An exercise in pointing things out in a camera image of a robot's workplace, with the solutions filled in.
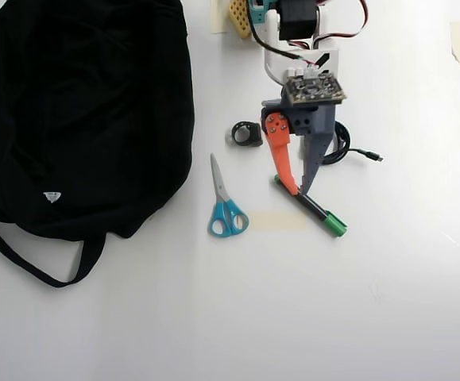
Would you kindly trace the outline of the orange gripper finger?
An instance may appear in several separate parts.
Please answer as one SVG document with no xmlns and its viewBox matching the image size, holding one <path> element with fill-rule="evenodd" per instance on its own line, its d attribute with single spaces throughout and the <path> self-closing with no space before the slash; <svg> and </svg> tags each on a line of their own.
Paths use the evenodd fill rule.
<svg viewBox="0 0 460 381">
<path fill-rule="evenodd" d="M 288 120 L 282 113 L 274 112 L 266 116 L 264 122 L 265 137 L 272 153 L 279 180 L 291 195 L 297 196 L 299 191 L 292 176 L 288 153 L 290 143 Z"/>
</svg>

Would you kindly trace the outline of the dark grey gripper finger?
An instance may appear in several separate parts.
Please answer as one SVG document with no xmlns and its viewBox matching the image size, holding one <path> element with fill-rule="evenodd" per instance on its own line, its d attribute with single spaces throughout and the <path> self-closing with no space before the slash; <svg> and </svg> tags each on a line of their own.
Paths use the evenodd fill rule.
<svg viewBox="0 0 460 381">
<path fill-rule="evenodd" d="M 303 176 L 300 188 L 303 194 L 310 190 L 333 135 L 332 132 L 312 133 L 303 138 Z"/>
</svg>

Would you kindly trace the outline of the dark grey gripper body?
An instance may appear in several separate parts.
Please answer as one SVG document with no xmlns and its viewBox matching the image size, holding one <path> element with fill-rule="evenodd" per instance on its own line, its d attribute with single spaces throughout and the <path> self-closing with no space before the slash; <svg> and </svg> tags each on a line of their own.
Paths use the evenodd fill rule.
<svg viewBox="0 0 460 381">
<path fill-rule="evenodd" d="M 293 102 L 288 97 L 261 103 L 261 123 L 271 144 L 288 144 L 290 134 L 308 136 L 334 128 L 336 101 Z"/>
</svg>

